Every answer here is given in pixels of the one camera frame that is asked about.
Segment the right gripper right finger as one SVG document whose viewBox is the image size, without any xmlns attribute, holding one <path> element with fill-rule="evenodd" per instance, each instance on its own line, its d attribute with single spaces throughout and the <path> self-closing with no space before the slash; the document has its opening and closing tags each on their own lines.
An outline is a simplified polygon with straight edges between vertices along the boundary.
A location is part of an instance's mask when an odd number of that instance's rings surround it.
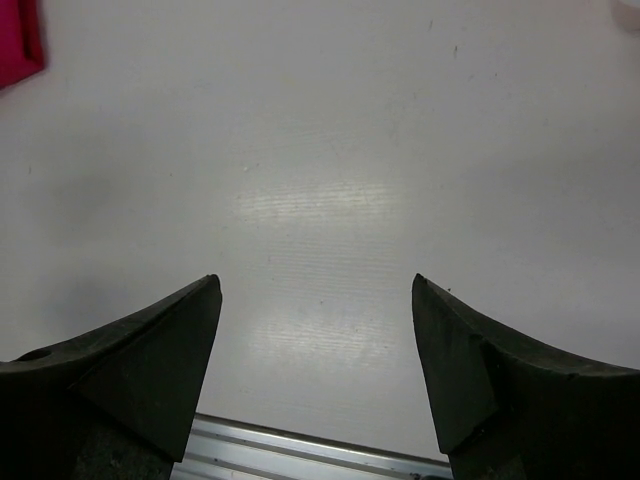
<svg viewBox="0 0 640 480">
<path fill-rule="evenodd" d="M 635 479 L 639 373 L 533 339 L 423 276 L 418 354 L 457 479 Z"/>
</svg>

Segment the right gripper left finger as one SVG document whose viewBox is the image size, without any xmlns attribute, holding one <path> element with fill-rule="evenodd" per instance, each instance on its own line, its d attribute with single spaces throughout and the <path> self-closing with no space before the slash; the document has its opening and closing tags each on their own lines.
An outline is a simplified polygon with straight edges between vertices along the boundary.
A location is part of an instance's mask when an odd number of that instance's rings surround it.
<svg viewBox="0 0 640 480">
<path fill-rule="evenodd" d="M 207 275 L 1 366 L 5 479 L 167 479 L 182 461 L 222 306 Z"/>
</svg>

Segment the red t-shirt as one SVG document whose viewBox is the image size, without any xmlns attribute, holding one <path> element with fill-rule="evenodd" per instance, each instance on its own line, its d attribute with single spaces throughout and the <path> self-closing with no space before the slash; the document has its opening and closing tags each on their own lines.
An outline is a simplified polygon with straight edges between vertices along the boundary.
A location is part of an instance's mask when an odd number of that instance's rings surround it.
<svg viewBox="0 0 640 480">
<path fill-rule="evenodd" d="M 1 0 L 2 89 L 41 72 L 46 66 L 39 4 L 36 0 Z"/>
</svg>

